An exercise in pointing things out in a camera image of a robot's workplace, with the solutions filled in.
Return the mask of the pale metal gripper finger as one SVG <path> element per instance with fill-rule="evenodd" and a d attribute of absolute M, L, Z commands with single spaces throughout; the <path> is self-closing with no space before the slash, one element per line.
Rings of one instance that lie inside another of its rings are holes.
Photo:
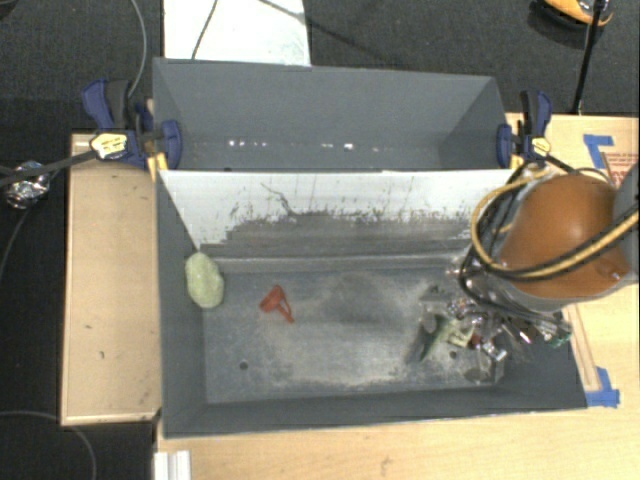
<path fill-rule="evenodd" d="M 473 384 L 497 384 L 504 376 L 508 352 L 504 348 L 476 347 L 466 354 L 463 377 Z"/>
<path fill-rule="evenodd" d="M 420 324 L 426 332 L 436 332 L 441 324 L 454 318 L 454 296 L 449 291 L 427 290 L 419 297 Z"/>

